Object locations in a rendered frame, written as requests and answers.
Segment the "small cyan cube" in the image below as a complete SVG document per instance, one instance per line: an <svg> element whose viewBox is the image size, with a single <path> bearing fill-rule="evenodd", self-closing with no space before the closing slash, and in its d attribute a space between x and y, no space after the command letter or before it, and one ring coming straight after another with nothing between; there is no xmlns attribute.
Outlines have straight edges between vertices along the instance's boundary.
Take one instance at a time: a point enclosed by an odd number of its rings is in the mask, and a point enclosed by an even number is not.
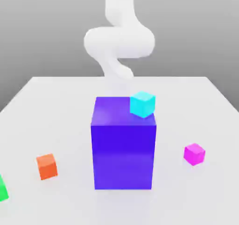
<svg viewBox="0 0 239 225"><path fill-rule="evenodd" d="M140 91L130 97L130 113L146 118L155 111L155 95Z"/></svg>

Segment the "small magenta cube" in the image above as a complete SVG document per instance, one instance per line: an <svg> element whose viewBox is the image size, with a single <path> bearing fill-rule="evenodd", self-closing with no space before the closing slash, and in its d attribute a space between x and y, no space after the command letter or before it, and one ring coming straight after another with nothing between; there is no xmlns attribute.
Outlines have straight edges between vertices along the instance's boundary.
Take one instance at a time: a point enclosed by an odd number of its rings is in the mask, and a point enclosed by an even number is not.
<svg viewBox="0 0 239 225"><path fill-rule="evenodd" d="M205 150L198 144L193 143L184 148L183 157L189 164L195 166L204 161Z"/></svg>

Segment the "small orange cube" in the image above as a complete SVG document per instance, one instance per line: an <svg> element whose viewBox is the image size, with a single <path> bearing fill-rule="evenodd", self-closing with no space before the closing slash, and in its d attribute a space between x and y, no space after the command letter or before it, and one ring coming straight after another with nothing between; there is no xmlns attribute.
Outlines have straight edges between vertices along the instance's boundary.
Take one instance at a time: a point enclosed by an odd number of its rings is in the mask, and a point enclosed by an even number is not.
<svg viewBox="0 0 239 225"><path fill-rule="evenodd" d="M58 175L56 161L53 154L42 155L36 158L41 180Z"/></svg>

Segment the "small green cube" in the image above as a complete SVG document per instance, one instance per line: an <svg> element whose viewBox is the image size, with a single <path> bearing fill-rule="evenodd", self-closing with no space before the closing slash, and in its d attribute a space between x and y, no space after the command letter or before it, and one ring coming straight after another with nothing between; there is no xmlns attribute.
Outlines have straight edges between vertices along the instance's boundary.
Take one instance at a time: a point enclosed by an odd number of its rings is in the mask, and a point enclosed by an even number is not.
<svg viewBox="0 0 239 225"><path fill-rule="evenodd" d="M3 181L2 176L0 175L0 202L9 198L6 185Z"/></svg>

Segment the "large purple box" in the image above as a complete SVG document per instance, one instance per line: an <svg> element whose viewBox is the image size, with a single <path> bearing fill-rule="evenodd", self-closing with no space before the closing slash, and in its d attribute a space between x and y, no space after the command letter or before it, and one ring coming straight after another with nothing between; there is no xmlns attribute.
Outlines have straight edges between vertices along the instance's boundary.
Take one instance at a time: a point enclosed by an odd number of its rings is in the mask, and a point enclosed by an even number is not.
<svg viewBox="0 0 239 225"><path fill-rule="evenodd" d="M156 121L130 113L129 97L96 97L91 120L94 187L152 188Z"/></svg>

